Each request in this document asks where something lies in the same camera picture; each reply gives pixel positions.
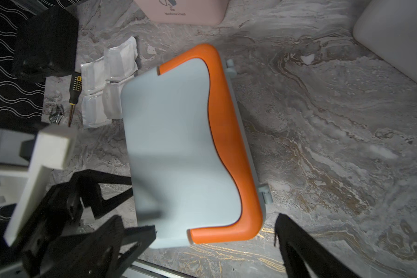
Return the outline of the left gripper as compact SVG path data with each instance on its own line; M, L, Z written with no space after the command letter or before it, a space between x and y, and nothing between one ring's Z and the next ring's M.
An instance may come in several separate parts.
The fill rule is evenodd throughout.
M125 186L125 191L108 195L104 187ZM17 234L10 249L0 260L1 278L33 278L41 274L48 246L61 236L64 228L78 218L80 199L99 220L133 197L132 178L97 170L73 174L69 183L51 187L39 206ZM102 278L119 278L156 239L153 225L124 228L100 227L110 246L103 255Z

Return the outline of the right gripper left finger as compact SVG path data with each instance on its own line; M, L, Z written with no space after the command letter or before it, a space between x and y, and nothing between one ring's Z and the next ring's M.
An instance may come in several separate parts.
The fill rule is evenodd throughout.
M40 277L119 277L123 273L119 250L124 230L121 217L115 215L92 233L59 237L48 245Z

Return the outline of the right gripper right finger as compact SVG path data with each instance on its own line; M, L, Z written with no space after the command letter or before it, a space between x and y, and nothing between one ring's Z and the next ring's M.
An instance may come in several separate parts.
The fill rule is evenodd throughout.
M358 277L286 214L277 217L274 244L290 278L309 278L309 269L319 278Z

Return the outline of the blue orange first aid box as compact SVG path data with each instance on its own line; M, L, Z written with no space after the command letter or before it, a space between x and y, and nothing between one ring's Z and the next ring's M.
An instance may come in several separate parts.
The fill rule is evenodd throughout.
M231 79L200 44L129 81L123 125L137 222L153 249L256 237L272 200L258 181Z

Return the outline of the white gauze packet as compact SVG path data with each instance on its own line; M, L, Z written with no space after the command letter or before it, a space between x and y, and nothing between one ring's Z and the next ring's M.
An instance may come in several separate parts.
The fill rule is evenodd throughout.
M105 87L106 73L104 58L81 64L82 91L85 95L92 95Z
M122 103L121 103L121 92L123 87L134 79L134 75L128 78L116 82L108 81L103 89L103 110L108 119L122 119Z
M84 129L95 129L101 126L112 124L104 113L103 91L83 97L82 121Z
M138 70L137 57L137 42L134 37L130 37L119 46L105 49L104 65L107 80L121 82L133 75Z

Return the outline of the white pink first aid box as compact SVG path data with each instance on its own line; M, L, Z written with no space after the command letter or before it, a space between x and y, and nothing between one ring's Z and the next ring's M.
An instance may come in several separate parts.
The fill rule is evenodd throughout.
M417 1L371 1L353 37L417 83Z

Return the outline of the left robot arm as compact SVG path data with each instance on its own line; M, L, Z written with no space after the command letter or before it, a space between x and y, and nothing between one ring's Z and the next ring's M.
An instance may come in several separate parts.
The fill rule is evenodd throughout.
M76 137L67 126L0 127L0 278L119 278L154 242L155 227L126 228L118 215L78 231L85 209L100 219L133 191L105 199L102 184L132 181L96 170L47 186L53 170L67 167Z

